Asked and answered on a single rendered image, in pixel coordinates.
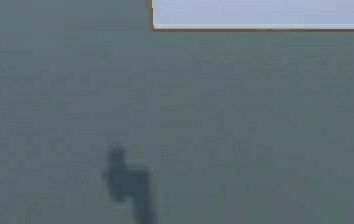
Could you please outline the pale blue window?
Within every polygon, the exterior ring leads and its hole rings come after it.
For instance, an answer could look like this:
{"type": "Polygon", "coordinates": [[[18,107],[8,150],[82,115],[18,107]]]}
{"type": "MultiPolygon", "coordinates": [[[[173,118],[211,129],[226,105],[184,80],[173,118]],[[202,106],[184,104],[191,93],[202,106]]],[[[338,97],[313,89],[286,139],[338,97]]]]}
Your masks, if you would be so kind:
{"type": "Polygon", "coordinates": [[[151,0],[157,30],[354,30],[354,0],[151,0]]]}

